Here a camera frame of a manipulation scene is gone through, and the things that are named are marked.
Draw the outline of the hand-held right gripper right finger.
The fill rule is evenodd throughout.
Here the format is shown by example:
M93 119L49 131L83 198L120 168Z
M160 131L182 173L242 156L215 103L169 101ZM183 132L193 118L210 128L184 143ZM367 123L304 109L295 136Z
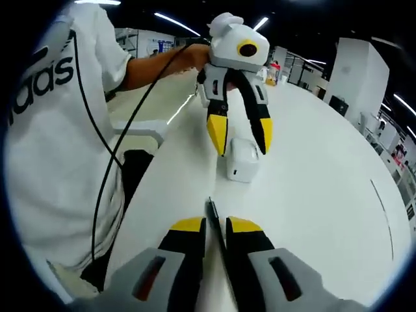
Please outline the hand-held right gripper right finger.
M226 219L227 273L239 311L357 311L322 276L285 248L275 248L250 220Z

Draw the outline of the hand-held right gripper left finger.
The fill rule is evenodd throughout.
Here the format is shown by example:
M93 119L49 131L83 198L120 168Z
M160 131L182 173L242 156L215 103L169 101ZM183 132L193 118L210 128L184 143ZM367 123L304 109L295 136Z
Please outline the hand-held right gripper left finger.
M160 245L146 248L112 275L98 311L194 311L203 278L206 219L182 219Z

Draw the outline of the person's left hand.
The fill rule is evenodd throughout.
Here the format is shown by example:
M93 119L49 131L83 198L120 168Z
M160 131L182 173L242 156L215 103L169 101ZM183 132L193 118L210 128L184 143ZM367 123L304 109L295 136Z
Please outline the person's left hand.
M180 70L191 68L199 72L209 62L210 47L205 44L192 44L180 53L177 59L177 65Z

